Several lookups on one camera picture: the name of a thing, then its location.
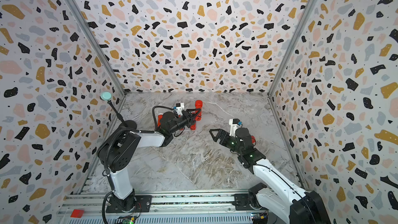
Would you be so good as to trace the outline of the red flashlight white rim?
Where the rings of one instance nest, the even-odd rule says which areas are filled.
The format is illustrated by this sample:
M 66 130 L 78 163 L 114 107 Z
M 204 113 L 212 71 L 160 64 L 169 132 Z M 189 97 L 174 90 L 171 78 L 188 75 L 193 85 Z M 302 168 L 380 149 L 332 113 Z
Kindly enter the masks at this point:
M 163 118 L 163 115 L 162 114 L 159 114 L 158 115 L 158 129 L 160 128 L 160 126 L 161 126 L 161 119 Z

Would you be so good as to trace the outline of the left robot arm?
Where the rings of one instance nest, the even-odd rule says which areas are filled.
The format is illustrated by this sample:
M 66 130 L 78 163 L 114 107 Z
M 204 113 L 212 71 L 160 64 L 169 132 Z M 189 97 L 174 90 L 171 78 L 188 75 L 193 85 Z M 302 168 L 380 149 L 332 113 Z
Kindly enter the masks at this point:
M 183 131 L 195 125 L 200 119 L 201 109 L 182 110 L 166 107 L 160 120 L 155 119 L 154 130 L 139 130 L 133 120 L 123 120 L 110 137 L 100 146 L 97 156 L 104 167 L 104 173 L 111 187 L 111 192 L 105 197 L 110 206 L 103 213 L 131 212 L 138 209 L 139 200 L 130 183 L 127 166 L 138 148 L 166 147 L 177 137 L 177 131 Z

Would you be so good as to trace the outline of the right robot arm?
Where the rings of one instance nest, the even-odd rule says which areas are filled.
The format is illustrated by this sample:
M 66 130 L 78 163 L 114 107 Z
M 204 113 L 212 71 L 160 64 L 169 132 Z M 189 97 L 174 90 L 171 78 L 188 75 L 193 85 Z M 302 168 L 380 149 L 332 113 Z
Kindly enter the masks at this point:
M 223 129 L 211 129 L 214 142 L 237 154 L 242 166 L 263 181 L 250 189 L 252 208 L 266 208 L 286 224 L 329 224 L 321 196 L 306 191 L 279 172 L 266 156 L 257 150 L 247 128 L 230 135 Z

